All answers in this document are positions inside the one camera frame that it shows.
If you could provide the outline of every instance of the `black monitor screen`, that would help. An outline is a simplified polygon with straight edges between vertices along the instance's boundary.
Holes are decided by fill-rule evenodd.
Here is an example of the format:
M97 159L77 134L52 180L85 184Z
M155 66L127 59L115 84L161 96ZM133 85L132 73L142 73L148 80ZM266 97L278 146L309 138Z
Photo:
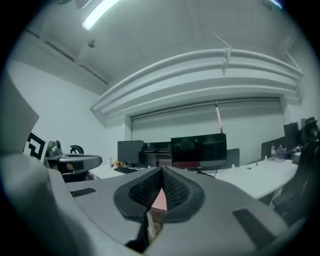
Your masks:
M227 164L225 133L171 138L175 167L224 166Z
M292 122L283 126L286 151L291 151L299 145L299 128L297 122Z
M131 164L144 163L144 141L118 141L118 160Z

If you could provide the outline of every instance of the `keyboard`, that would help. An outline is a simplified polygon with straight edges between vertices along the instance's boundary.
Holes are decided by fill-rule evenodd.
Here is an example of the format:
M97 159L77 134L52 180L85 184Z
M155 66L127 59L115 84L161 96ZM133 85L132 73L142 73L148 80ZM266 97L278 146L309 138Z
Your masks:
M134 172L138 171L137 169L134 170L132 168L127 168L127 167L122 167L122 166L119 166L119 167L115 168L114 170L119 173L122 173L122 174L130 174L130 173L134 173Z

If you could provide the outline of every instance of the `ceiling light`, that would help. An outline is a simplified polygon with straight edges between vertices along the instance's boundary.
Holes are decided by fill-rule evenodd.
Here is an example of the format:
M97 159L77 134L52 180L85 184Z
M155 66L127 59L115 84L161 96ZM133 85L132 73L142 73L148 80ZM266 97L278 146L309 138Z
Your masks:
M280 4L278 1L276 1L276 0L270 0L270 2L272 2L274 5L278 6L280 9L282 9L282 6L281 6L281 4Z
M97 20L118 1L119 0L102 0L102 2L93 9L93 11L82 23L82 27L86 30L90 30L91 27L97 22Z

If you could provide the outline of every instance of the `white ceiling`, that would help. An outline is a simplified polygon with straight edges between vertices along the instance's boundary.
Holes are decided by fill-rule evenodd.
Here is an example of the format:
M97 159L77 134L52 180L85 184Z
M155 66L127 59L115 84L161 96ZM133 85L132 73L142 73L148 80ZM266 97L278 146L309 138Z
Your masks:
M109 86L156 61L200 49L224 48L216 33L235 49L278 59L294 24L266 0L120 0L90 31L82 28L101 0L83 9L74 1L52 4L29 25L44 41L56 45L88 67ZM95 39L95 47L87 41Z

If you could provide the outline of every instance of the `white bottle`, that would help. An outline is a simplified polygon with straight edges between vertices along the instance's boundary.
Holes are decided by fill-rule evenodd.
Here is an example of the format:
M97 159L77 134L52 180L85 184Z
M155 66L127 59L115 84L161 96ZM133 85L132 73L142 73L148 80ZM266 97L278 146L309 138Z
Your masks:
M275 159L275 155L276 155L276 147L275 147L275 144L272 143L272 146L271 146L271 159Z

